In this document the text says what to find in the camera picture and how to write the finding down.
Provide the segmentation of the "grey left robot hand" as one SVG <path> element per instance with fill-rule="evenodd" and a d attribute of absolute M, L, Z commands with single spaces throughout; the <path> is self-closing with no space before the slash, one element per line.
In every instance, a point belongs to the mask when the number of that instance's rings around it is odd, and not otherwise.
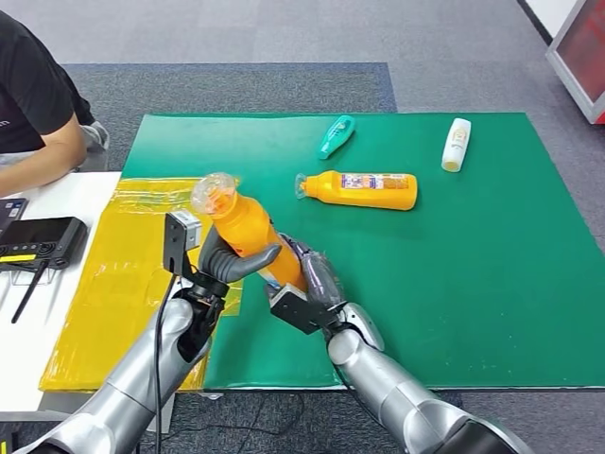
<path fill-rule="evenodd" d="M 241 257 L 212 226 L 206 236 L 198 260 L 198 268 L 218 281 L 229 284 L 271 265 L 282 246 L 271 243 L 259 253 Z"/>

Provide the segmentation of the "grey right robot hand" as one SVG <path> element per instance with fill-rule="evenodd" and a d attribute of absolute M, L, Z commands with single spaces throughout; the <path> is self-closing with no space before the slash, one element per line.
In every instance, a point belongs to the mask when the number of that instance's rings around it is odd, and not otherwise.
<path fill-rule="evenodd" d="M 333 309 L 346 301 L 342 283 L 324 253 L 315 251 L 307 243 L 284 233 L 279 233 L 279 236 L 299 259 L 307 285 L 305 294 L 309 303 Z"/>

